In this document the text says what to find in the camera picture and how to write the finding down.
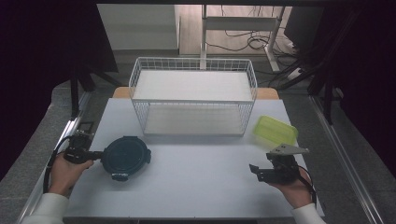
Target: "metal frame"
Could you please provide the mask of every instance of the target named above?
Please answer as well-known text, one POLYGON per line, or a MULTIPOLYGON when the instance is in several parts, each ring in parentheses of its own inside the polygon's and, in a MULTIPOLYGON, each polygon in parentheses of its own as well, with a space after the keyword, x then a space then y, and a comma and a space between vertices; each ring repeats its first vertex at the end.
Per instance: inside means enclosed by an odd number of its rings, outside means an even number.
POLYGON ((208 17, 206 5, 202 5, 201 58, 206 58, 206 31, 208 30, 269 31, 271 36, 264 49, 273 72, 279 72, 279 66, 274 56, 274 44, 284 12, 285 7, 282 7, 275 18, 208 17))
POLYGON ((334 127, 332 125, 329 125, 329 123, 326 121, 325 116, 321 112, 323 108, 321 106, 319 98, 314 96, 310 96, 309 98, 311 100, 312 105, 315 108, 315 111, 317 112, 318 118, 324 128, 326 135, 329 137, 329 140, 332 143, 334 152, 344 168, 346 177, 348 178, 350 185, 354 189, 361 203, 361 207, 363 208, 364 213, 368 217, 370 223, 373 224, 384 223, 382 217, 378 212, 378 209, 376 208, 373 198, 371 197, 368 189, 365 187, 364 183, 361 180, 361 177, 359 176, 358 172, 353 166, 352 161, 347 155, 347 152, 344 149, 344 146, 341 143, 341 140, 339 139, 334 127))
MULTIPOLYGON (((79 112, 78 115, 74 119, 70 119, 66 126, 64 127, 64 131, 61 137, 58 140, 57 145, 61 142, 63 138, 68 135, 72 135, 78 125, 81 123, 82 116, 84 115, 85 108, 91 98, 91 94, 89 92, 84 92, 79 100, 79 112)), ((37 206, 38 202, 41 199, 41 195, 43 193, 43 181, 44 181, 44 173, 45 169, 41 173, 41 176, 38 178, 37 183, 35 184, 35 188, 33 189, 32 193, 30 194, 29 198, 26 201, 25 206, 23 207, 20 216, 17 219, 17 224, 21 223, 25 216, 30 216, 35 211, 35 207, 37 206)))

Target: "white sleeve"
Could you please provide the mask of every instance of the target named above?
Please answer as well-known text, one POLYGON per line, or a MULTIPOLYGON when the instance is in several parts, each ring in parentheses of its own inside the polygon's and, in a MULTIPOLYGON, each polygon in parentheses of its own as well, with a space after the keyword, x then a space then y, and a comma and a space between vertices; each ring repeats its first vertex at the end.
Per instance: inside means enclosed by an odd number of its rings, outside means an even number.
POLYGON ((291 210, 291 213, 297 224, 325 224, 314 203, 291 210))
POLYGON ((68 204, 69 200, 60 194, 43 194, 33 214, 25 217, 22 224, 63 224, 68 204))

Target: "wooden table edge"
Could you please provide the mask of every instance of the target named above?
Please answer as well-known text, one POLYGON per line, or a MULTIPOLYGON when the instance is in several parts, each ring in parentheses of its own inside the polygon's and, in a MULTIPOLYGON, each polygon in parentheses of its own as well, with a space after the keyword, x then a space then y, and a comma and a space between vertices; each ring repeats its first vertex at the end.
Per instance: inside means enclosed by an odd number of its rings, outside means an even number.
MULTIPOLYGON (((129 98, 128 87, 118 87, 113 93, 113 98, 129 98)), ((257 100, 279 100, 277 91, 273 88, 257 88, 257 100)))

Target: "metal rail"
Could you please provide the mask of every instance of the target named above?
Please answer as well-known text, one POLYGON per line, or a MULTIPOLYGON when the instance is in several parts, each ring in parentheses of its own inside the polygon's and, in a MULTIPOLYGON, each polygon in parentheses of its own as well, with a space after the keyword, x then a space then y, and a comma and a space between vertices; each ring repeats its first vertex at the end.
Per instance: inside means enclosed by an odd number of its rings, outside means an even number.
POLYGON ((371 197, 368 189, 365 187, 364 183, 361 180, 361 177, 358 175, 358 172, 353 166, 352 161, 347 155, 347 151, 341 143, 341 140, 339 139, 334 127, 332 125, 329 125, 326 118, 324 117, 322 113, 323 108, 318 97, 310 96, 310 100, 315 108, 315 111, 317 112, 318 118, 324 128, 326 135, 329 137, 332 143, 334 152, 337 155, 341 165, 343 166, 344 171, 346 172, 346 176, 356 195, 358 196, 364 213, 368 217, 370 223, 384 223, 382 217, 379 215, 373 198, 371 197))
MULTIPOLYGON (((84 115, 85 108, 87 107, 87 104, 91 98, 91 94, 89 92, 84 92, 81 96, 81 99, 79 100, 79 112, 77 117, 74 120, 69 120, 64 128, 64 131, 58 140, 57 145, 61 142, 61 140, 68 136, 73 134, 78 125, 81 122, 82 116, 84 115)), ((25 206, 23 207, 20 216, 17 219, 17 224, 20 224, 21 221, 25 216, 30 216, 32 213, 35 211, 35 207, 37 206, 38 202, 40 201, 41 195, 43 193, 43 181, 44 181, 44 173, 45 169, 41 173, 41 176, 38 178, 37 183, 35 184, 35 187, 33 188, 32 193, 30 194, 29 198, 26 201, 25 206)))

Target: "white table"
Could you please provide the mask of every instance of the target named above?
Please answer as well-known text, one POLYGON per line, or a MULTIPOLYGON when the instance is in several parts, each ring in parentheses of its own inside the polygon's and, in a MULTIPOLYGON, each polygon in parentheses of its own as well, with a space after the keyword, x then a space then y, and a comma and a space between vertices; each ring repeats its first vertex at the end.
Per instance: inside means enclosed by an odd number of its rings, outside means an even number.
MULTIPOLYGON (((258 100, 244 137, 144 137, 130 99, 109 99, 91 150, 104 150, 124 135, 139 136, 151 163, 127 182, 111 179, 101 162, 73 189, 67 217, 133 219, 290 217, 291 206, 275 188, 257 180, 248 165, 272 168, 271 148, 251 130, 261 115, 289 122, 281 100, 258 100)), ((297 162, 305 166, 303 157, 297 162)), ((323 216, 318 203, 318 211, 323 216)))

